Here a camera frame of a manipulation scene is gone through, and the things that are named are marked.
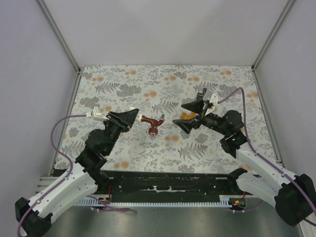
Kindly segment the brown faucet with chrome cap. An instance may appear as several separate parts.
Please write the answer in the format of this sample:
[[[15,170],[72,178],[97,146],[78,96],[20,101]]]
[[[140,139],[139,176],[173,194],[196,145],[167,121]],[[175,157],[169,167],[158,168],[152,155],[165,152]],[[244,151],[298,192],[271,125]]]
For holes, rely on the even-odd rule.
[[[148,134],[154,137],[158,134],[158,127],[164,123],[164,118],[165,118],[164,114],[160,116],[159,120],[148,118],[146,116],[141,116],[141,122],[147,122],[150,124],[150,127],[148,129]]]

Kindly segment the white pipe elbow fitting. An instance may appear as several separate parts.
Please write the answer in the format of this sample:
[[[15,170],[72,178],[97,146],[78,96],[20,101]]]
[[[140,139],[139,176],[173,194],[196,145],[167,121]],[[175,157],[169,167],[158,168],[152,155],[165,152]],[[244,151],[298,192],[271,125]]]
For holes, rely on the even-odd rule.
[[[138,114],[137,117],[136,117],[136,119],[135,119],[135,121],[136,121],[136,122],[142,122],[142,117],[143,117],[142,114]]]

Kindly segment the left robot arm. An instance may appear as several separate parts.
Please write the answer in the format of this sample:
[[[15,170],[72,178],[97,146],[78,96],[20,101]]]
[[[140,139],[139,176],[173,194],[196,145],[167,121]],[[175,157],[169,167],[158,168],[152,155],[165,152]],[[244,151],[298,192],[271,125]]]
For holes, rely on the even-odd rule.
[[[70,167],[47,188],[33,197],[15,203],[17,236],[41,237],[69,208],[95,192],[105,193],[109,177],[101,170],[122,133],[137,120],[139,109],[131,107],[123,113],[109,112],[101,116],[103,129],[92,130],[85,147]]]

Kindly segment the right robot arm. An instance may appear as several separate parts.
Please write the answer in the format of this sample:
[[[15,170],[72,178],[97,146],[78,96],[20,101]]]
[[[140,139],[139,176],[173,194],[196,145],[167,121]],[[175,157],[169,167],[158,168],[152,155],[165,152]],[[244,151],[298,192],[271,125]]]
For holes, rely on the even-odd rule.
[[[316,190],[312,179],[306,174],[297,175],[260,154],[248,137],[245,113],[229,110],[218,116],[209,112],[211,105],[204,99],[183,104],[182,108],[196,115],[192,119],[175,119],[173,123],[187,134],[202,125],[222,134],[220,144],[223,150],[258,174],[255,177],[242,168],[233,171],[233,178],[226,182],[227,191],[234,195],[243,191],[258,197],[272,206],[290,226],[296,226],[314,214]]]

